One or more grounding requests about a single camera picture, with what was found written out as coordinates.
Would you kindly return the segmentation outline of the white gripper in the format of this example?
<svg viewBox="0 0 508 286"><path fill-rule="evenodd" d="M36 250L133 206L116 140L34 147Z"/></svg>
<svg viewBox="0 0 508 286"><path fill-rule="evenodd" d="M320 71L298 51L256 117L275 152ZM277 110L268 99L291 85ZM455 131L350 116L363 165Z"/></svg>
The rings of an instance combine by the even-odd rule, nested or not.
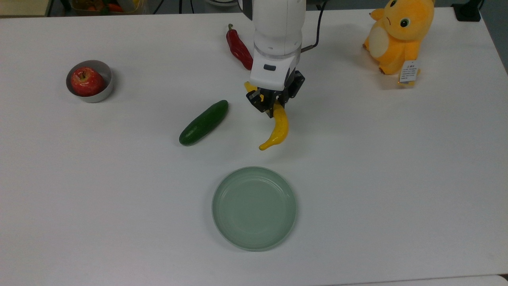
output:
<svg viewBox="0 0 508 286"><path fill-rule="evenodd" d="M278 102L281 106L285 106L290 99L296 97L305 82L301 72L296 71L299 60L299 51L284 56L254 51L249 83L258 88L247 92L246 97L250 104L267 114L269 118L273 118L275 91L282 91L278 96Z"/></svg>

